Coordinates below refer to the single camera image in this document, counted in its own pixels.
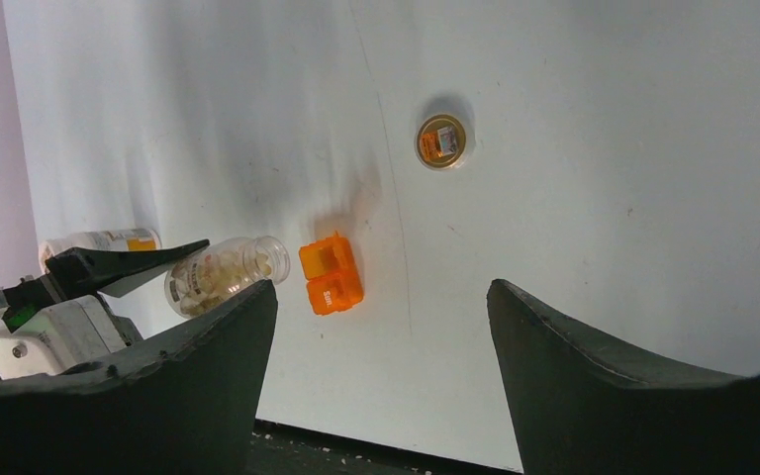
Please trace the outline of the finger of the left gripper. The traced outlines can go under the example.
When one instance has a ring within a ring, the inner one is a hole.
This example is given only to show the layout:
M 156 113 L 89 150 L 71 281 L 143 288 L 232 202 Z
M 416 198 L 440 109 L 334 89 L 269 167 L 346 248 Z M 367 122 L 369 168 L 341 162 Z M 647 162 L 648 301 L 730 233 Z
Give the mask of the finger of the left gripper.
M 121 298 L 210 245 L 201 239 L 150 251 L 69 248 L 46 261 L 44 288 L 57 301 L 103 293 Z

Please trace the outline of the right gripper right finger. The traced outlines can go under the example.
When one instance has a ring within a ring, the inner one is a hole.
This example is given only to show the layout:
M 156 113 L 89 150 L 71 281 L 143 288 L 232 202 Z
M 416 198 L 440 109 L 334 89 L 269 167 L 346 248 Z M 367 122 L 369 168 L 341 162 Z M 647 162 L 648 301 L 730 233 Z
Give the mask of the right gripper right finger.
M 760 374 L 677 361 L 497 279 L 491 336 L 527 474 L 760 474 Z

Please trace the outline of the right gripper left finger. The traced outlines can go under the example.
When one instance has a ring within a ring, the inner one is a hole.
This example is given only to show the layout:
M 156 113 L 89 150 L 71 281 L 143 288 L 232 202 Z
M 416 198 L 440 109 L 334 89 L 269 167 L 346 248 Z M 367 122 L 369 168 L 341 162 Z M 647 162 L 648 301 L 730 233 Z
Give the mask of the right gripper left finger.
M 240 474 L 278 301 L 216 310 L 57 376 L 0 381 L 0 474 Z

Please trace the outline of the white pill bottle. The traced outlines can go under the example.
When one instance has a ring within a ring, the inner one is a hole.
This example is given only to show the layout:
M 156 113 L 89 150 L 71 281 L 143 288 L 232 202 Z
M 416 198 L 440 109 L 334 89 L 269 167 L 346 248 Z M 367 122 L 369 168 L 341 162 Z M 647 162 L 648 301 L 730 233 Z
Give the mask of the white pill bottle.
M 162 249 L 162 244 L 158 234 L 147 228 L 75 233 L 67 237 L 46 239 L 39 244 L 39 265 L 42 273 L 48 272 L 48 259 L 73 247 L 126 252 L 159 250 Z

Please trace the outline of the amber glass pill bottle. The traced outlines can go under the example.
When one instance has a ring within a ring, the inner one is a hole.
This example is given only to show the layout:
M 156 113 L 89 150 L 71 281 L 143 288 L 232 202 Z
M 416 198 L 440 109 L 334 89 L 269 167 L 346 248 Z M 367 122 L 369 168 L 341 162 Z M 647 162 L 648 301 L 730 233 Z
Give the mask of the amber glass pill bottle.
M 250 285 L 283 282 L 291 268 L 289 253 L 277 238 L 233 237 L 182 259 L 166 274 L 166 301 L 177 315 L 206 314 Z

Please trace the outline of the orange pill organizer box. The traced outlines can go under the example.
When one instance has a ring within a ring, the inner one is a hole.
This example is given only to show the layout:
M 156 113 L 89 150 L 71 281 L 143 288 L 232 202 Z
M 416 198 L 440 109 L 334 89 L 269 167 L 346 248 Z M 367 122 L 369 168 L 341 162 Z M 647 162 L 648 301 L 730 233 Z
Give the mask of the orange pill organizer box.
M 334 232 L 299 249 L 313 312 L 326 316 L 361 303 L 364 289 L 349 240 Z

